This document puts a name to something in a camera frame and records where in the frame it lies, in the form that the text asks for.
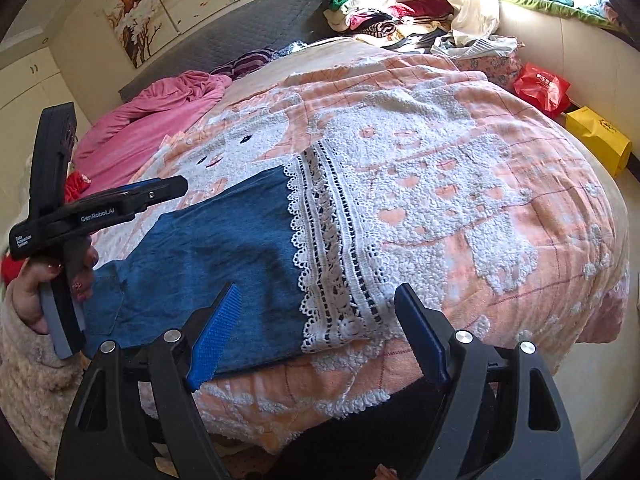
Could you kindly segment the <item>person's left hand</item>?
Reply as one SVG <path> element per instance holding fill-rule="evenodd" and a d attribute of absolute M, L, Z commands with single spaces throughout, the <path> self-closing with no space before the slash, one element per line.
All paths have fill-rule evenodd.
<path fill-rule="evenodd" d="M 80 270 L 70 285 L 74 299 L 80 304 L 92 296 L 93 268 L 98 261 L 99 254 L 96 248 L 89 245 L 82 258 Z M 11 302 L 17 316 L 37 334 L 49 333 L 49 326 L 40 306 L 39 287 L 41 284 L 49 283 L 61 273 L 62 266 L 57 261 L 28 259 L 11 284 Z"/>

